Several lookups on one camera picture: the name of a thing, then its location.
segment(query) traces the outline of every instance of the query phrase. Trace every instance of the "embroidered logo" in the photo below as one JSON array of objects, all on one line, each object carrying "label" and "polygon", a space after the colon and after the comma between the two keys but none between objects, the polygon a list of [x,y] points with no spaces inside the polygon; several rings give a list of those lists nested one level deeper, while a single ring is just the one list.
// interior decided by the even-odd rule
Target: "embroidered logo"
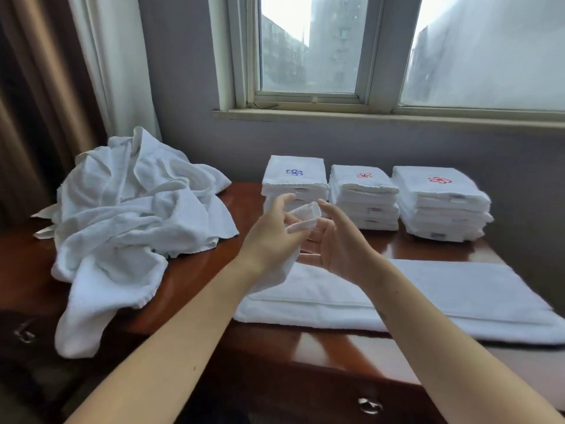
[{"label": "embroidered logo", "polygon": [[440,184],[452,183],[451,180],[449,180],[449,178],[442,178],[442,177],[430,177],[428,178],[428,181],[431,181],[432,183],[440,183]]}]

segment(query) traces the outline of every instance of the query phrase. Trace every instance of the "brown curtain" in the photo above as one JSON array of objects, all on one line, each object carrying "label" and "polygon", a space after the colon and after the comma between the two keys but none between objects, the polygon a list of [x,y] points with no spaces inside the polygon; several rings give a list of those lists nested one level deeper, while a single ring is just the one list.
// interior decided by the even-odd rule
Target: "brown curtain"
[{"label": "brown curtain", "polygon": [[0,229],[54,202],[105,141],[67,0],[0,0]]}]

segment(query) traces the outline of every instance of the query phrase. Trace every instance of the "window sill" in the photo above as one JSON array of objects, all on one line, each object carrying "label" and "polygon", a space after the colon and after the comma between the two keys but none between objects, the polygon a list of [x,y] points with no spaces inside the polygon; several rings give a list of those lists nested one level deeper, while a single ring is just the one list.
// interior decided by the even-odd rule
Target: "window sill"
[{"label": "window sill", "polygon": [[313,122],[326,123],[329,121],[349,121],[359,124],[377,125],[383,122],[413,122],[445,124],[453,127],[499,127],[502,129],[534,129],[559,130],[565,129],[565,122],[559,121],[530,121],[530,120],[500,120],[474,119],[466,117],[438,117],[412,115],[376,115],[360,113],[326,113],[314,111],[286,111],[255,108],[234,108],[231,110],[214,111],[216,119],[252,120],[261,122]]}]

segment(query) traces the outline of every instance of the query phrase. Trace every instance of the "window pane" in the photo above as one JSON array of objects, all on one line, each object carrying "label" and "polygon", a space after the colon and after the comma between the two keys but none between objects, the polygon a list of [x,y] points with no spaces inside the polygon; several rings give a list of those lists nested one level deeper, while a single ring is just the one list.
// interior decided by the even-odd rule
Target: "window pane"
[{"label": "window pane", "polygon": [[565,110],[565,0],[422,0],[401,105]]},{"label": "window pane", "polygon": [[367,0],[260,0],[261,89],[355,93]]}]

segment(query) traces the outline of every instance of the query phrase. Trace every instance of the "window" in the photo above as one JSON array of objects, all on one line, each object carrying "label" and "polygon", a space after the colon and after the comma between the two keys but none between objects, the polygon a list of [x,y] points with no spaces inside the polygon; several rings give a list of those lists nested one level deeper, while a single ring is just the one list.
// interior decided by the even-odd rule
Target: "window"
[{"label": "window", "polygon": [[228,0],[239,108],[565,120],[565,0]]}]

